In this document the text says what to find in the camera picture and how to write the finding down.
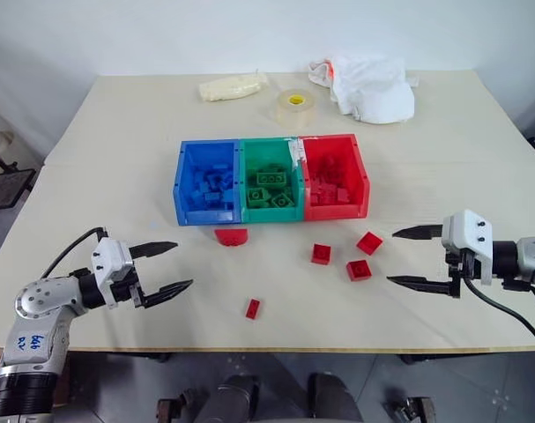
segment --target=plastic bin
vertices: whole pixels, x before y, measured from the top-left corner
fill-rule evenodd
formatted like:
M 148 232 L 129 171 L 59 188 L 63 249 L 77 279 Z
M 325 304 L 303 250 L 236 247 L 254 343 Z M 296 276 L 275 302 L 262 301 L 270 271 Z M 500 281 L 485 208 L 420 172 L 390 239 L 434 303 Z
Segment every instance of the plastic bin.
M 300 137 L 305 220 L 365 218 L 369 179 L 353 134 Z
M 297 138 L 240 140 L 241 221 L 293 222 L 304 218 L 304 180 L 288 143 Z
M 237 139 L 183 141 L 173 188 L 179 225 L 241 223 Z

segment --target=green bin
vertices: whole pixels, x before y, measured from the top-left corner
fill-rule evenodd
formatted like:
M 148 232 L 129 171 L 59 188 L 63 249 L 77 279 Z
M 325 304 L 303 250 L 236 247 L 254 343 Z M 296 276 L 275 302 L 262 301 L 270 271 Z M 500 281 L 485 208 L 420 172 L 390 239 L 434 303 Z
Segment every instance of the green bin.
M 304 178 L 289 142 L 297 138 L 240 140 L 242 223 L 304 220 Z

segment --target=white wall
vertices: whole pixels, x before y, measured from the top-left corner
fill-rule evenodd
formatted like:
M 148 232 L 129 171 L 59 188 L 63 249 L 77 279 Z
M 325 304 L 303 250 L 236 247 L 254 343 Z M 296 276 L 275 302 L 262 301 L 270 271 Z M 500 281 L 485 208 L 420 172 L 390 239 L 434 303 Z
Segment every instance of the white wall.
M 520 129 L 535 125 L 535 0 L 11 0 L 0 126 L 45 155 L 98 74 L 296 71 L 337 52 L 474 68 Z

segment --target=red bin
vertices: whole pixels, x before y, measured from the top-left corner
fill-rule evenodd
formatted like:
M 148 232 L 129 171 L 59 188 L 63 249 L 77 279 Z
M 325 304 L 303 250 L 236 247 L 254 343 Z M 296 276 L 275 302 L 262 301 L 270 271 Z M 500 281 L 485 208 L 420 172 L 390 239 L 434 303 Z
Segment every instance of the red bin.
M 305 220 L 365 218 L 369 178 L 354 134 L 299 137 Z

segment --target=tape roll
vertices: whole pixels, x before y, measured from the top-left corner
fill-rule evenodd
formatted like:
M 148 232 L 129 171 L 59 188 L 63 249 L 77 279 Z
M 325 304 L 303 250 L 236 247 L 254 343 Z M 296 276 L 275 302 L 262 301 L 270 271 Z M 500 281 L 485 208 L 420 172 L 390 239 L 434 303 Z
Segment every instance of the tape roll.
M 314 117 L 314 97 L 306 90 L 292 89 L 279 94 L 275 116 L 279 125 L 299 130 L 308 126 Z

